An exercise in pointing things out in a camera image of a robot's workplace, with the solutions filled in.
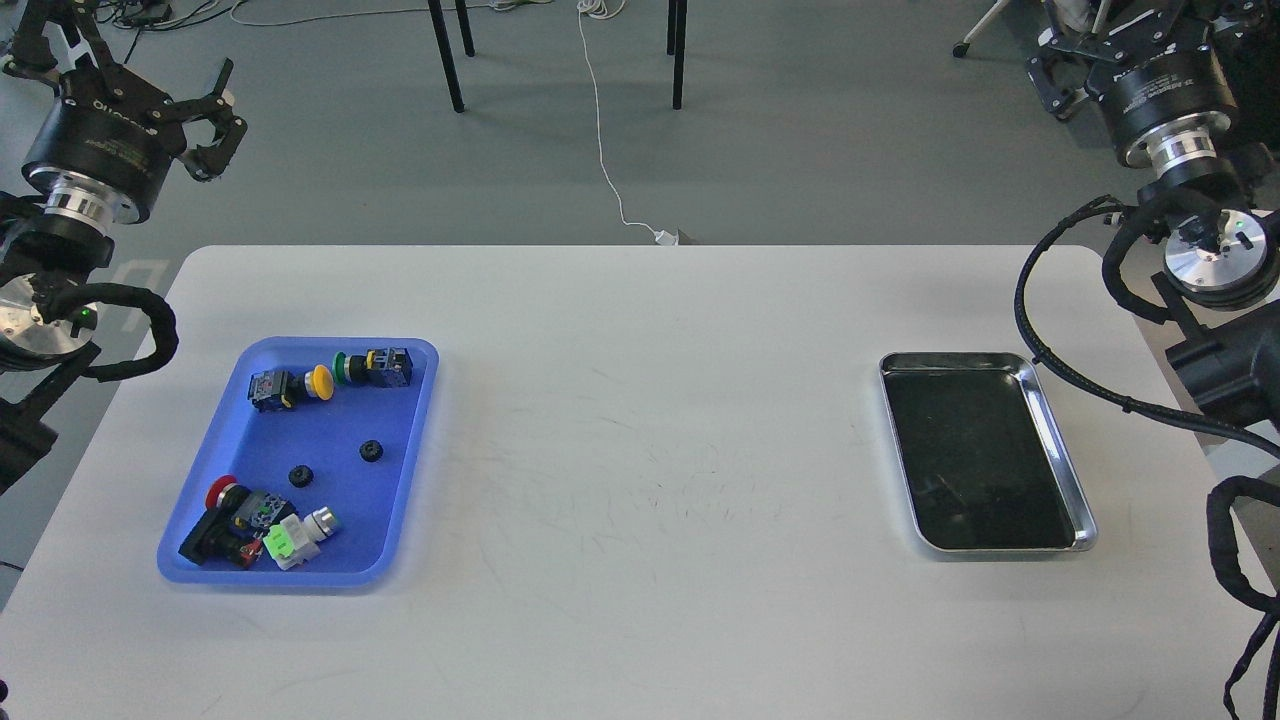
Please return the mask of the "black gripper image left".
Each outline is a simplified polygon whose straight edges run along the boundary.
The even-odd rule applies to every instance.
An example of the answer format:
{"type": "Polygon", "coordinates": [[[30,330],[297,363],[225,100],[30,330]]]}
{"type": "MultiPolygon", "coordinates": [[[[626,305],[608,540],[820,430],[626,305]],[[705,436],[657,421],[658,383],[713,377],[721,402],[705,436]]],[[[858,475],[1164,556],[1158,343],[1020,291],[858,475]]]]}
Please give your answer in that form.
{"type": "Polygon", "coordinates": [[[214,181],[229,167],[248,129],[228,92],[233,68],[234,61],[224,58],[204,96],[166,104],[164,126],[151,126],[151,110],[161,108],[168,95],[138,76],[124,73],[118,95],[97,70],[68,70],[23,161],[23,177],[42,192],[50,191],[58,172],[88,177],[122,196],[119,223],[146,222],[179,155],[197,182],[214,181]],[[188,149],[179,123],[193,120],[212,124],[211,143],[188,149]]]}

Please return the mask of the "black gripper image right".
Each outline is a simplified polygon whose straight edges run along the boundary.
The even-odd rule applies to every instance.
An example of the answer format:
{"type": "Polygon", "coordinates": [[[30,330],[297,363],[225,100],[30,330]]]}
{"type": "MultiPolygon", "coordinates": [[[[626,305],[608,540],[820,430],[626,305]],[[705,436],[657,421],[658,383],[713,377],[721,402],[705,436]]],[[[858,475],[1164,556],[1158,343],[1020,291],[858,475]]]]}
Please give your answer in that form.
{"type": "Polygon", "coordinates": [[[1152,147],[1167,135],[1202,129],[1222,137],[1240,120],[1212,35],[1171,31],[1129,61],[1094,61],[1076,53],[1038,50],[1027,74],[1043,109],[1069,122],[1096,102],[1116,160],[1128,168],[1152,167],[1152,147]]]}

